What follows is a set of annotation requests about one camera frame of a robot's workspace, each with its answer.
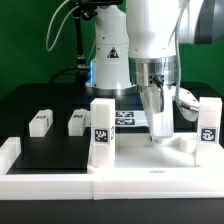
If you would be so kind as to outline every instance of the warning label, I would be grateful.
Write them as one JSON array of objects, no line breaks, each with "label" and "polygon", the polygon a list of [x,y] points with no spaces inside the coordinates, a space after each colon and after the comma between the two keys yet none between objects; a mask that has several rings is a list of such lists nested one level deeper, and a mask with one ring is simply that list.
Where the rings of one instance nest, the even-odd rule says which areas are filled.
[{"label": "warning label", "polygon": [[112,50],[110,51],[109,55],[107,58],[119,58],[119,55],[116,51],[116,49],[113,47]]}]

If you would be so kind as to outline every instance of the white base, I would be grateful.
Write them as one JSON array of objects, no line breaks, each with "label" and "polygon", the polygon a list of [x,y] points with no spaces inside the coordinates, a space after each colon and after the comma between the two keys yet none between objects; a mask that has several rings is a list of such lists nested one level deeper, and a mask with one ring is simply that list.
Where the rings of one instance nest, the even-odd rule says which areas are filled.
[{"label": "white base", "polygon": [[129,142],[126,141],[128,135],[116,135],[116,144],[120,148],[117,148],[114,169],[95,169],[88,166],[88,171],[95,174],[2,175],[0,176],[0,199],[224,197],[224,167],[221,167],[224,165],[224,152],[220,145],[214,145],[211,156],[206,157],[215,161],[216,152],[218,152],[219,162],[220,156],[223,160],[218,164],[219,167],[193,167],[194,156],[179,152],[178,147],[175,148],[179,144],[178,135],[175,135],[172,140],[165,141],[163,144],[166,145],[163,149],[160,149],[159,145],[154,149],[148,148],[147,137],[141,136],[138,134],[135,137],[131,136],[133,142]]}]

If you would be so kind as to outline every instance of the white robotic arm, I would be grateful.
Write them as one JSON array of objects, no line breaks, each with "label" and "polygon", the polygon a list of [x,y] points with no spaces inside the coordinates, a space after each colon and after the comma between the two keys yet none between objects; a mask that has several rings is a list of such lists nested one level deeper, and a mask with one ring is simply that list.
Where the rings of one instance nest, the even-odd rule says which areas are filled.
[{"label": "white robotic arm", "polygon": [[[97,11],[97,54],[93,60],[93,88],[114,89],[117,92],[130,89],[131,84],[127,81],[130,72],[131,83],[140,90],[154,142],[173,135],[174,95],[183,116],[190,121],[197,119],[199,103],[188,91],[179,88],[181,66],[178,43],[195,42],[198,18],[205,1],[207,0],[126,0],[129,68],[125,60],[128,39],[124,14],[118,13],[115,6]],[[110,5],[110,1],[98,2],[104,6]],[[220,4],[219,0],[210,2]],[[87,5],[94,6],[100,6],[99,3],[90,0],[86,2]],[[120,22],[119,19],[113,20],[112,14],[120,18]],[[119,23],[123,24],[124,32],[121,32]],[[119,38],[114,35],[117,30]],[[118,49],[116,53],[124,57],[112,60],[108,57],[114,46]]]}]

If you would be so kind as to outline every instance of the green wall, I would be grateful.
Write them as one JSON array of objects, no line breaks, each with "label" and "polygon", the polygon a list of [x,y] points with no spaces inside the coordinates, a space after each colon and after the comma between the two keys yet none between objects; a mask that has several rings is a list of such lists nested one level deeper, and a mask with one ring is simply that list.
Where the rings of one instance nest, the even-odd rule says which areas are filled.
[{"label": "green wall", "polygon": [[[21,84],[47,82],[53,73],[76,64],[72,18],[53,52],[45,50],[49,21],[61,3],[62,0],[1,0],[0,99]],[[56,20],[53,36],[67,12],[65,8]],[[94,23],[82,24],[87,56],[94,40]],[[209,46],[183,45],[180,50],[183,80],[208,83],[224,95],[224,39]]]},{"label": "green wall", "polygon": [[[47,82],[50,75],[75,64],[72,19],[56,48],[48,53],[45,39],[51,16],[62,0],[1,0],[0,99],[24,83]],[[63,10],[52,36],[68,10]]]}]

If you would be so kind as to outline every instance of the blue light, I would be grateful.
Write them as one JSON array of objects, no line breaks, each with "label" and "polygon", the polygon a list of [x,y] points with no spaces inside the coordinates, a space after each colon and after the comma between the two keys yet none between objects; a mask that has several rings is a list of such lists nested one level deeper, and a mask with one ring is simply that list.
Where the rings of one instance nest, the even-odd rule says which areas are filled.
[{"label": "blue light", "polygon": [[93,61],[90,62],[90,83],[93,83]]}]

